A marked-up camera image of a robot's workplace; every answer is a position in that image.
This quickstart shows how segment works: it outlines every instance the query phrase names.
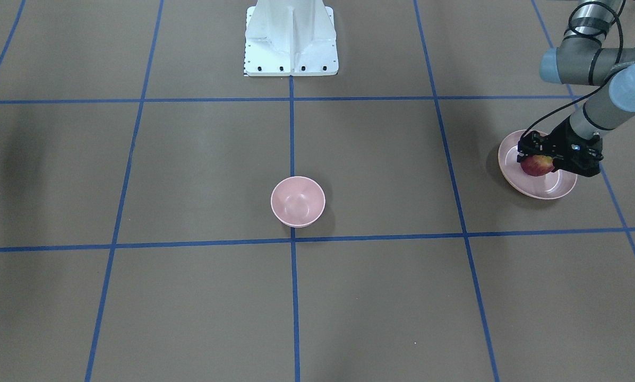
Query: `apple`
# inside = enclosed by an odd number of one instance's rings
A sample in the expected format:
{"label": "apple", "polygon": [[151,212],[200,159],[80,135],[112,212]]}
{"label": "apple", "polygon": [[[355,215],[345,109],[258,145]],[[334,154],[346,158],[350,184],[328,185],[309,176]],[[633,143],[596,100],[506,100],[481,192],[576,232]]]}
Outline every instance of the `apple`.
{"label": "apple", "polygon": [[547,155],[530,155],[521,162],[521,168],[529,176],[545,176],[553,171],[553,158]]}

